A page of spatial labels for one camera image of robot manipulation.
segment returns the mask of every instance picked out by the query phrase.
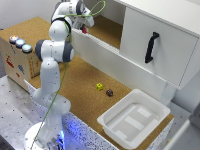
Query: black handle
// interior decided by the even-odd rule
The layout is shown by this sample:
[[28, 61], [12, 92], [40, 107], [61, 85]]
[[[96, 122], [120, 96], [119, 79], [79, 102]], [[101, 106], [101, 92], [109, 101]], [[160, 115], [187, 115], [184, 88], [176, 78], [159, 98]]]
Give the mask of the black handle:
[[153, 32], [153, 36], [149, 40], [148, 48], [147, 48], [147, 53], [145, 56], [145, 63], [148, 64], [150, 61], [153, 60], [153, 57], [151, 57], [153, 45], [154, 45], [154, 40], [159, 37], [159, 34], [156, 32]]

